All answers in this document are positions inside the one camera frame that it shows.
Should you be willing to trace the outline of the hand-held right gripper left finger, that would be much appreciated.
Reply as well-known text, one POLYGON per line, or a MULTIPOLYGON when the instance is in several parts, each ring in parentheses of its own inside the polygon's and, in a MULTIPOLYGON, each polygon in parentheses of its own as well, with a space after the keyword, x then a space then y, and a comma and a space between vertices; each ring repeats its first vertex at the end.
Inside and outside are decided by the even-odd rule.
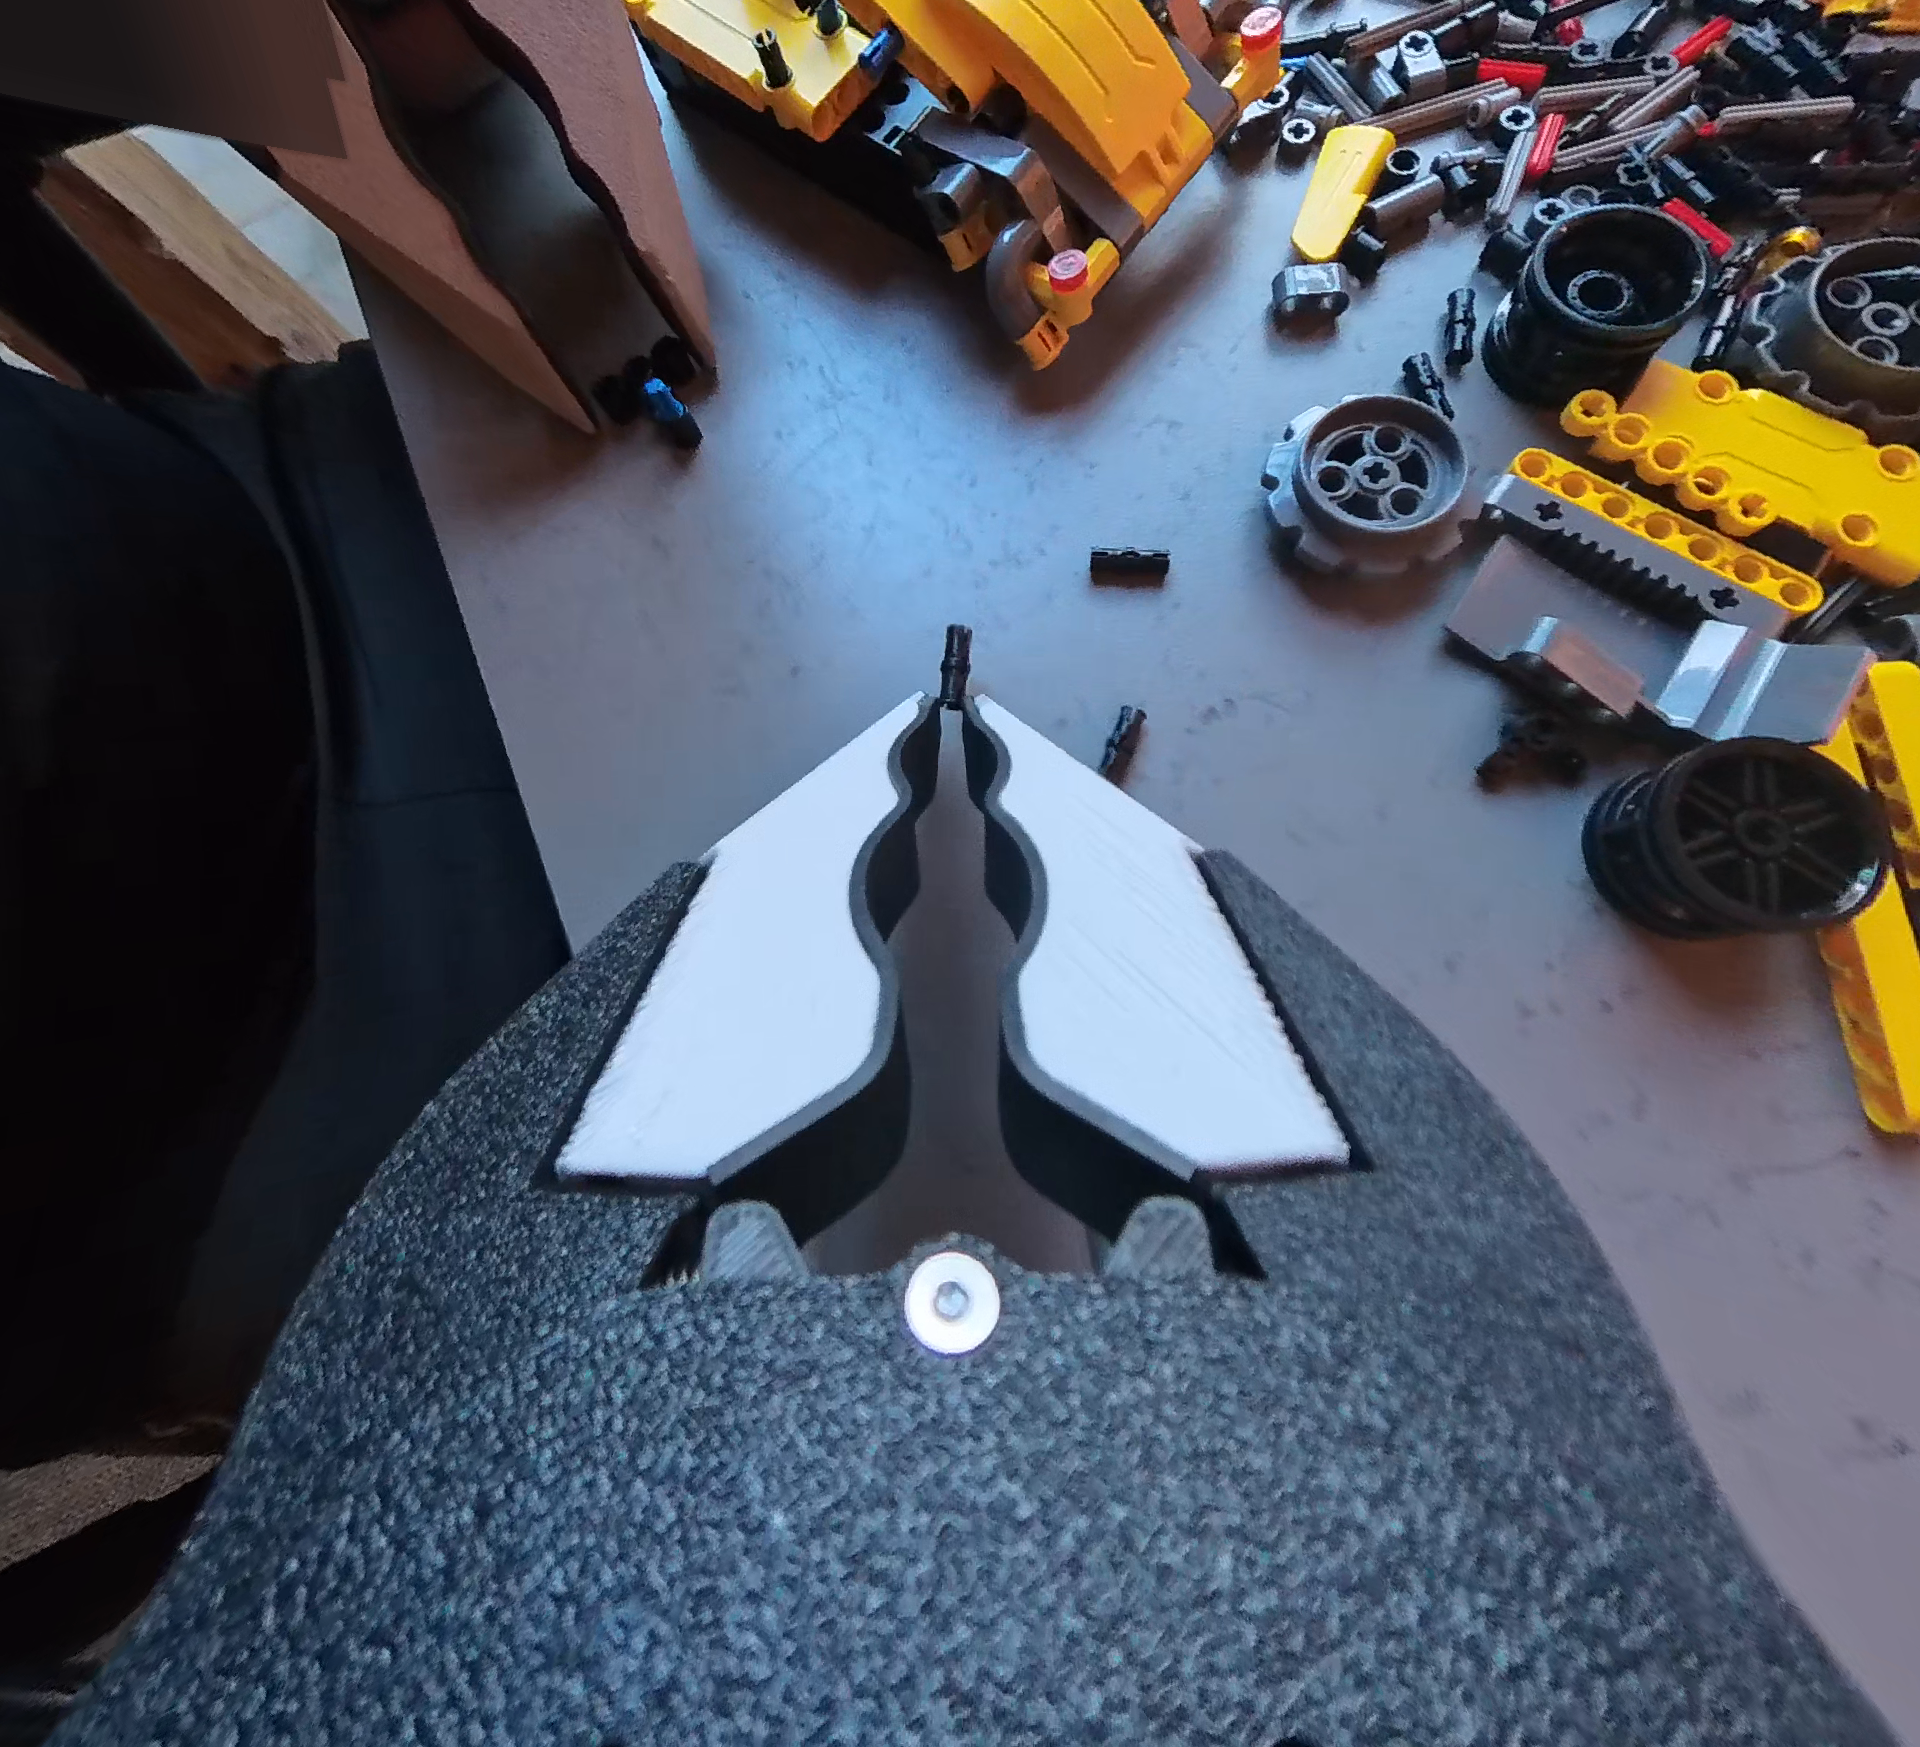
POLYGON ((942 714, 899 704, 724 836, 559 1148, 568 1184, 772 1204, 812 1238, 900 1160, 891 934, 919 894, 942 714))

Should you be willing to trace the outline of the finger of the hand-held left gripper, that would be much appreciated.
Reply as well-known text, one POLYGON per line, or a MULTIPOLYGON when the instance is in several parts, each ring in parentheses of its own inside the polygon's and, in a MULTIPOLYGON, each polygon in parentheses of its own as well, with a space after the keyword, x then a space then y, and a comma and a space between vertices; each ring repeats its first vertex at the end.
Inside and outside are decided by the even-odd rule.
POLYGON ((326 0, 343 159, 277 175, 352 253, 583 433, 631 425, 645 355, 645 163, 467 0, 326 0))
POLYGON ((715 367, 709 291, 620 0, 445 0, 499 83, 413 131, 482 271, 563 367, 675 335, 715 367))

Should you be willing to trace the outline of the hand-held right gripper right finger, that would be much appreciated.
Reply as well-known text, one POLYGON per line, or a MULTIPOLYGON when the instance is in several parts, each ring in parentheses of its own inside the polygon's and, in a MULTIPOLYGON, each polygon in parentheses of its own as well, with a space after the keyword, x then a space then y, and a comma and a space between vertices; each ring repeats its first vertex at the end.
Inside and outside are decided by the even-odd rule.
POLYGON ((1001 1128, 1019 1174, 1118 1238, 1151 1198, 1346 1170, 1200 848, 987 696, 962 736, 987 892, 1014 934, 1001 1128))

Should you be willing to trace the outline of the black connector with blue pin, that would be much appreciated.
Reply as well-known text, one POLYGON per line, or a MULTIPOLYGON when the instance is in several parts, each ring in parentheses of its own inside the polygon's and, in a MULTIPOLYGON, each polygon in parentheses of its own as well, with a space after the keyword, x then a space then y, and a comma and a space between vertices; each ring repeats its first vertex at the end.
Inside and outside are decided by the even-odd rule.
POLYGON ((592 387, 592 399, 611 425, 625 429, 645 419, 675 449, 690 455, 701 449, 704 433, 682 391, 695 385, 701 371, 699 357, 682 337, 663 335, 648 353, 604 375, 592 387))

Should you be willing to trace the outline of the person's dark trouser leg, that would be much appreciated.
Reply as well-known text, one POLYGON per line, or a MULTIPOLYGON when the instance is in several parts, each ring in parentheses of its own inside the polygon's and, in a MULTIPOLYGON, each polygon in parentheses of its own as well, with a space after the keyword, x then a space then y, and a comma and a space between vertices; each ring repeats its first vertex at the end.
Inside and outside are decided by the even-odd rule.
POLYGON ((315 984, 166 1354, 177 1388, 224 1406, 389 1152, 568 944, 373 347, 145 413, 269 522, 318 728, 315 984))

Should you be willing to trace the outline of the yellow toy brick vehicle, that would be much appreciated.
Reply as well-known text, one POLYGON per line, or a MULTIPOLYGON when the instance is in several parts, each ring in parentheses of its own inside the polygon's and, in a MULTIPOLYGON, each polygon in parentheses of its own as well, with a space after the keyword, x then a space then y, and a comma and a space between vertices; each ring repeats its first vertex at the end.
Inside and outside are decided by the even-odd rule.
POLYGON ((1262 0, 623 0, 671 99, 980 281, 1052 367, 1285 65, 1262 0))

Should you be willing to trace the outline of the grey sprocket wheel hub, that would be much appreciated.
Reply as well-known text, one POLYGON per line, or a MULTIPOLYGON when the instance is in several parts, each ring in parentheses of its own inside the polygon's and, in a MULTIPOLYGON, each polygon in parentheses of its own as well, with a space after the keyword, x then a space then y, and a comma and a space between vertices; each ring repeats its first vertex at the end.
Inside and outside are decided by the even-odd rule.
POLYGON ((1876 445, 1916 447, 1919 243, 1878 237, 1789 263, 1743 309, 1727 367, 1876 445))
POLYGON ((1300 568, 1392 578, 1453 558, 1473 469, 1451 417, 1411 397, 1346 397, 1288 425, 1262 465, 1272 534, 1300 568))

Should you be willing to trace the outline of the grey panel brick assembly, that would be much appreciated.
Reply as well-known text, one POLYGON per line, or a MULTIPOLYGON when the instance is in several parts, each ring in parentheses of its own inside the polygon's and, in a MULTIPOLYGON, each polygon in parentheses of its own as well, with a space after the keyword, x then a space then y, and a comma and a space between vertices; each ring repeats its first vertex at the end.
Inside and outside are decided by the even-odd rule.
POLYGON ((1623 602, 1500 538, 1446 622, 1453 642, 1549 706, 1669 746, 1829 742, 1876 656, 1806 646, 1743 620, 1623 602))

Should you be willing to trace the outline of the black spoked toy wheel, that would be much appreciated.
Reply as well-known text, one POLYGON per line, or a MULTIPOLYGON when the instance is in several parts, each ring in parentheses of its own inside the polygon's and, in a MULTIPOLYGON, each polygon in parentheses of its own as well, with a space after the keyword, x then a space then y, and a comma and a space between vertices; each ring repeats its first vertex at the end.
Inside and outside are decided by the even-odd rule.
POLYGON ((1618 916, 1676 942, 1855 920, 1895 864, 1878 800, 1826 754, 1770 738, 1708 744, 1615 784, 1581 848, 1618 916))

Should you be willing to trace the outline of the yellow beam with grey rack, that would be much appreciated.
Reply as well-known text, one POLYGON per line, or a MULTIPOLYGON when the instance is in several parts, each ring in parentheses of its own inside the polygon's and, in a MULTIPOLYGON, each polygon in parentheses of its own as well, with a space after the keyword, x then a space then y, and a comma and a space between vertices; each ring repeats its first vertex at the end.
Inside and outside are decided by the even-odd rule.
POLYGON ((1520 453, 1480 520, 1631 608, 1780 636, 1826 600, 1810 576, 1547 451, 1520 453))

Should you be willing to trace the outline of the long yellow beam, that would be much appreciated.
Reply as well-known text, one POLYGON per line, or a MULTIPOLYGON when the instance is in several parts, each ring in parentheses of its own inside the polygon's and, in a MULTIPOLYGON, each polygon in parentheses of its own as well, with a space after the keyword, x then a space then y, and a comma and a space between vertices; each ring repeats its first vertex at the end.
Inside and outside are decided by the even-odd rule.
POLYGON ((1878 800, 1890 832, 1884 890, 1856 920, 1818 936, 1836 1026, 1867 1120, 1919 1134, 1919 668, 1875 664, 1847 722, 1815 752, 1878 800))

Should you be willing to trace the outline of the black toy tire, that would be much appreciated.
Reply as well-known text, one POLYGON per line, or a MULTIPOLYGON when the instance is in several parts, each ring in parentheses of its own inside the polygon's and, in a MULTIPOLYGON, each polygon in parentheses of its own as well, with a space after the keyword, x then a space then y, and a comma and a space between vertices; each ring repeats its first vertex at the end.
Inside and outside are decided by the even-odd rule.
POLYGON ((1482 365, 1528 407, 1559 411, 1590 389, 1623 401, 1715 281, 1711 251, 1660 211, 1575 213, 1547 229, 1500 301, 1482 365))

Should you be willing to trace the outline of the small yellow curved panel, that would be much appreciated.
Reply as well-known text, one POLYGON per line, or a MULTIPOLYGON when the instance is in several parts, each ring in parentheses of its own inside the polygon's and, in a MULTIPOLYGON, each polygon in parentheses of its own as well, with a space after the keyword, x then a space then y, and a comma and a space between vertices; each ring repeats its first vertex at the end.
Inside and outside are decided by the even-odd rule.
POLYGON ((1395 133, 1378 127, 1349 125, 1324 137, 1290 229, 1300 263, 1337 263, 1397 149, 1395 133))

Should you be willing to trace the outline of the yellow perforated panel brick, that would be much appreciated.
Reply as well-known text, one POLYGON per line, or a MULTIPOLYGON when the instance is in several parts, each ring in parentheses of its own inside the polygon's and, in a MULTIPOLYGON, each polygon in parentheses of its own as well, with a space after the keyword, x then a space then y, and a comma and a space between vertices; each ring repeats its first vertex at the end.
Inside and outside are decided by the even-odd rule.
POLYGON ((1884 588, 1919 578, 1919 457, 1722 371, 1654 361, 1625 403, 1581 391, 1560 429, 1727 536, 1789 526, 1884 588))

